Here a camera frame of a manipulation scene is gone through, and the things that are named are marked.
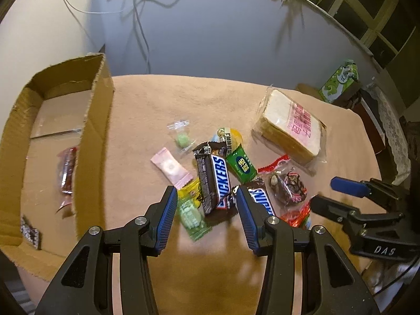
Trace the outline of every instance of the packaged bread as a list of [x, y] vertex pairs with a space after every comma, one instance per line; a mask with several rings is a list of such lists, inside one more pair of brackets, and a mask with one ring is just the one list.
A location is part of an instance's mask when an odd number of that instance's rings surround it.
[[267, 89], [254, 130], [300, 165], [325, 159], [325, 125], [278, 89]]

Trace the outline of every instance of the table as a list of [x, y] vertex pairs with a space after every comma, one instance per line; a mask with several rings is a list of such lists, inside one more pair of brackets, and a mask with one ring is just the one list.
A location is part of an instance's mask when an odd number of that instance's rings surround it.
[[[238, 129], [244, 149], [256, 167], [274, 161], [278, 154], [251, 136], [253, 118], [265, 94], [265, 86], [212, 78], [129, 75], [114, 77], [115, 95], [110, 116], [104, 169], [104, 214], [106, 227], [124, 226], [160, 200], [168, 185], [150, 158], [173, 142], [167, 124], [188, 119], [191, 135], [200, 143], [209, 140], [219, 127]], [[312, 196], [319, 192], [342, 200], [330, 189], [336, 175], [354, 180], [380, 179], [375, 154], [361, 119], [342, 109], [297, 91], [284, 93], [322, 120], [327, 127], [327, 162], [317, 173], [302, 179]], [[197, 174], [192, 154], [179, 162]], [[232, 185], [237, 180], [232, 177]], [[362, 212], [381, 213], [382, 208], [367, 199], [347, 197], [346, 203]], [[312, 224], [322, 224], [348, 253], [349, 241], [341, 226], [311, 215]], [[120, 314], [118, 255], [114, 255], [114, 314]], [[358, 271], [368, 259], [350, 255]], [[300, 313], [301, 266], [296, 255], [295, 304]], [[150, 274], [160, 314], [255, 314], [260, 296], [265, 258], [248, 249], [239, 216], [213, 228], [198, 242], [192, 242], [175, 218], [166, 249], [150, 258]], [[19, 270], [28, 293], [36, 302], [47, 283]]]

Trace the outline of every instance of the screw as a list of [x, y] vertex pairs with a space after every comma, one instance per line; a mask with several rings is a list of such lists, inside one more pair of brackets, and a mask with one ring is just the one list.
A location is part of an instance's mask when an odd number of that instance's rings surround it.
[[144, 225], [147, 222], [147, 218], [145, 218], [145, 217], [137, 217], [134, 222], [137, 225]]
[[99, 228], [99, 226], [92, 226], [89, 229], [89, 234], [95, 235], [95, 234], [98, 234], [100, 231], [101, 231], [101, 229]]
[[314, 231], [318, 234], [324, 234], [325, 233], [325, 227], [323, 227], [321, 225], [315, 225], [314, 226]]
[[276, 225], [278, 223], [280, 223], [280, 219], [277, 217], [268, 217], [267, 221], [271, 224], [271, 225]]

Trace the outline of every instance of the green candy wrapper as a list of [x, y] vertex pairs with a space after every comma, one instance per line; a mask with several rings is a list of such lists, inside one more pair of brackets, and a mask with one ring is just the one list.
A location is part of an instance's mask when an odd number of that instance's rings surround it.
[[178, 199], [177, 212], [190, 238], [195, 242], [211, 230], [190, 197]]
[[257, 175], [257, 170], [249, 160], [241, 144], [226, 157], [226, 162], [241, 183], [247, 183]]

